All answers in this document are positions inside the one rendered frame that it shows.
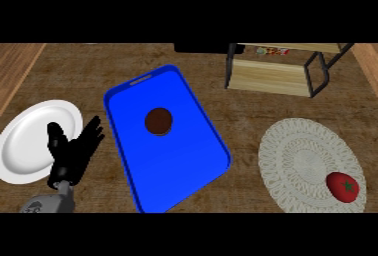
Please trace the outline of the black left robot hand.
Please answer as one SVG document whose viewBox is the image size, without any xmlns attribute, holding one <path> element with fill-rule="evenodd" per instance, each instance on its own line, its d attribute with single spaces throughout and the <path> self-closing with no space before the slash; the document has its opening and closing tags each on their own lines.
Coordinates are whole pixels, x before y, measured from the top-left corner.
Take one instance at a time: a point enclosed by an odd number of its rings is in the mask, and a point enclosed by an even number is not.
<svg viewBox="0 0 378 256">
<path fill-rule="evenodd" d="M 104 138 L 101 134 L 100 118 L 92 117 L 86 123 L 79 136 L 67 140 L 60 125 L 55 122 L 47 124 L 47 148 L 52 157 L 52 166 L 47 185 L 55 189 L 61 181 L 70 186 L 79 183 L 89 158 Z"/>
</svg>

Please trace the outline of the white round woven placemat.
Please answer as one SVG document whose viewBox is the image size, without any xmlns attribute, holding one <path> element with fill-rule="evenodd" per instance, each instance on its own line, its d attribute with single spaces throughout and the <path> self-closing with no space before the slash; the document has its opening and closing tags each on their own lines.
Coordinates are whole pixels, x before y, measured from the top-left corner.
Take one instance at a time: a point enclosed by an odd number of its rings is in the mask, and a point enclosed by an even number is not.
<svg viewBox="0 0 378 256">
<path fill-rule="evenodd" d="M 303 118 L 277 121 L 261 138 L 258 166 L 268 194 L 286 213 L 360 213 L 365 204 L 365 180 L 355 155 L 336 133 Z M 326 186 L 332 172 L 357 184 L 357 197 L 343 203 Z"/>
</svg>

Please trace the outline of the red round squash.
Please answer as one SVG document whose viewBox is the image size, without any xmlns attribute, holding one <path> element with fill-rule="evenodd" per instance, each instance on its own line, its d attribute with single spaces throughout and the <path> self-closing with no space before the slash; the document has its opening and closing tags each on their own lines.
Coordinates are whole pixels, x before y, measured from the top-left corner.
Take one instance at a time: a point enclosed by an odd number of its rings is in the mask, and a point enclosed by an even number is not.
<svg viewBox="0 0 378 256">
<path fill-rule="evenodd" d="M 358 183 L 349 175 L 332 172 L 326 176 L 326 186 L 332 196 L 342 203 L 351 203 L 357 199 Z"/>
</svg>

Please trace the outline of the white round plate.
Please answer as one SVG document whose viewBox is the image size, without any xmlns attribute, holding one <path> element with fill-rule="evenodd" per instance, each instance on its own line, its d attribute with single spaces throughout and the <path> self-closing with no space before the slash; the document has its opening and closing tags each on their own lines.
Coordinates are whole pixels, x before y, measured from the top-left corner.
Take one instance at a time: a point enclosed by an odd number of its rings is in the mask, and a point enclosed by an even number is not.
<svg viewBox="0 0 378 256">
<path fill-rule="evenodd" d="M 67 139 L 82 130 L 76 106 L 64 100 L 36 103 L 11 119 L 0 133 L 0 179 L 27 184 L 50 174 L 52 157 L 47 149 L 47 124 L 60 125 Z"/>
</svg>

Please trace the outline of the brown round cookie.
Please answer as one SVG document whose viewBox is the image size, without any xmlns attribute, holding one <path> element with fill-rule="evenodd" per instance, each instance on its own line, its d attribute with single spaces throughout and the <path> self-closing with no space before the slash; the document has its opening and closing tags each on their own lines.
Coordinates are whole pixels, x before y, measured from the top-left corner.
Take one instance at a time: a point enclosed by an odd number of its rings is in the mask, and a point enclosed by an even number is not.
<svg viewBox="0 0 378 256">
<path fill-rule="evenodd" d="M 172 115 L 165 108 L 154 108 L 147 112 L 144 127 L 151 135 L 165 136 L 171 130 Z"/>
</svg>

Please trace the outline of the blue rectangular tray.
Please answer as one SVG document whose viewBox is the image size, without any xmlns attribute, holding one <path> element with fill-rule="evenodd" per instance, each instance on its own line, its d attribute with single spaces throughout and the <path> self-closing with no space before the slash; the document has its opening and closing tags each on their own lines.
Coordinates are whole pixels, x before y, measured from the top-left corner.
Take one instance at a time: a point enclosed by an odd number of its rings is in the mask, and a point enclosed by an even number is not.
<svg viewBox="0 0 378 256">
<path fill-rule="evenodd" d="M 178 67 L 166 64 L 103 95 L 109 126 L 137 211 L 169 210 L 230 167 L 230 152 Z M 144 127 L 147 112 L 172 115 L 165 136 Z"/>
</svg>

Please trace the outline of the small colourful packet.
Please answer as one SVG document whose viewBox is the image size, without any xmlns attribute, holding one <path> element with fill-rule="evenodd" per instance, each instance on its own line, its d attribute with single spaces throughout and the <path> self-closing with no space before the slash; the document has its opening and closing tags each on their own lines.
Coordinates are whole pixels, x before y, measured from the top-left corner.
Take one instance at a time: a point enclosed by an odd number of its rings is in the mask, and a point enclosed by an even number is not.
<svg viewBox="0 0 378 256">
<path fill-rule="evenodd" d="M 255 47 L 255 53 L 259 55 L 278 55 L 284 56 L 287 54 L 289 50 L 286 48 L 274 48 L 274 47 Z"/>
</svg>

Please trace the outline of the wooden tiered shelf black frame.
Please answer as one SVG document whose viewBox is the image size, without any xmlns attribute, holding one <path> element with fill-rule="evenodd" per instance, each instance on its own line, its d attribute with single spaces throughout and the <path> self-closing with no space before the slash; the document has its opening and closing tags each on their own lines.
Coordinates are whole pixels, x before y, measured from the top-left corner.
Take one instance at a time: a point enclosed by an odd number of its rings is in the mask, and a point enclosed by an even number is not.
<svg viewBox="0 0 378 256">
<path fill-rule="evenodd" d="M 239 60 L 234 58 L 239 46 L 309 51 L 311 55 L 302 65 Z M 352 46 L 352 43 L 230 43 L 224 88 L 312 98 L 329 84 L 330 67 Z M 323 74 L 323 81 L 317 87 L 312 86 L 308 70 L 314 59 L 318 59 Z"/>
</svg>

